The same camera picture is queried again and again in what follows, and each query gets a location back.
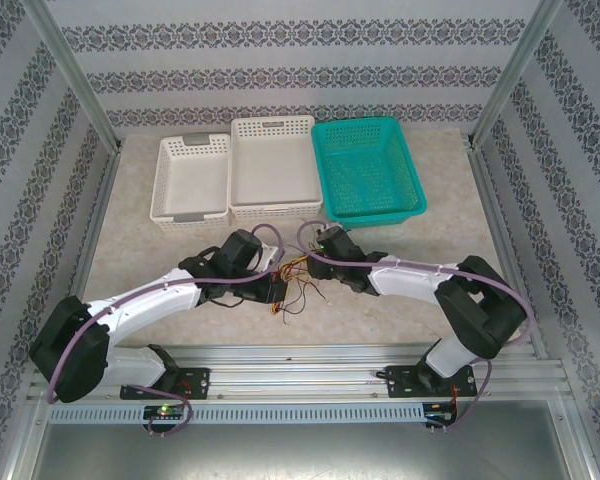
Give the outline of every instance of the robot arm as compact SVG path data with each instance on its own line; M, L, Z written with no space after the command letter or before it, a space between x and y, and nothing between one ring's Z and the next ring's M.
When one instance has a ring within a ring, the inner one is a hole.
M287 285L269 273L249 283L204 283L204 279L240 279L263 272L278 248L238 230L220 248L189 257L166 275L142 287L89 304L62 300L52 312L29 356L51 381L69 341L90 319L100 316L79 338L67 357L55 392L63 402L78 400L98 385L142 385L172 392L178 366L159 346L122 348L129 335L178 311L198 307L232 293L244 300L274 303L284 299Z
M308 269L313 277L337 278L355 292L402 295L442 308L453 334L437 342L417 365L418 380L428 390L435 390L476 358L494 358L526 318L515 299L490 285L460 275L403 267L400 259L382 252L365 255L340 226L320 232L317 243L320 256L344 262L381 261L383 266L332 266L309 257ZM505 284L480 257L470 256L457 265L442 267Z

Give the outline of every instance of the teal plastic basket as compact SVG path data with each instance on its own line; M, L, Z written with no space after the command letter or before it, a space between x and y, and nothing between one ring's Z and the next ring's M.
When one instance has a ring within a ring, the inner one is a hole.
M320 123L311 136L331 220L347 229L393 225L427 209L395 118Z

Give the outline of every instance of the patterned wallpaper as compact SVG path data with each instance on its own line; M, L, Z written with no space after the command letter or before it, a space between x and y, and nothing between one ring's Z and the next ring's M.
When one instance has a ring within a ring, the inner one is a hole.
M117 133L394 115L469 132L538 0L49 1Z
M600 466L600 1L560 8L483 155Z
M109 158L16 0L0 0L0 453L28 346L76 273Z

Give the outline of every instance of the beige table surface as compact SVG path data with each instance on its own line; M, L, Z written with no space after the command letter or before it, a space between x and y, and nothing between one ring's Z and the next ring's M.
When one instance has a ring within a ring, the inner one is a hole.
M458 130L406 132L428 201L427 212L402 225L354 230L364 251L433 263L480 255L499 269L489 228ZM155 280L185 257L220 246L237 227L163 233L149 219L160 138L126 139L83 300L114 296ZM295 242L300 219L273 219L285 241ZM261 237L273 244L268 232ZM297 252L287 249L287 256ZM296 316L271 315L268 305L245 302L233 310L205 304L139 330L125 345L283 345L433 342L451 329L439 307L405 297L353 293L337 281L320 282L327 300L307 293ZM295 298L297 289L290 290ZM223 300L233 303L227 295Z

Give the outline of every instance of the damask wallpaper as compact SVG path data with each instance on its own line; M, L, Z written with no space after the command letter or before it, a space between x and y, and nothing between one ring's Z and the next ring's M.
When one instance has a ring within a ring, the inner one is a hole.
M564 3L482 147L600 466L600 0Z
M538 0L53 0L112 124L223 130L233 118L392 115L469 133Z
M17 0L0 0L0 453L27 350L66 296L109 158Z

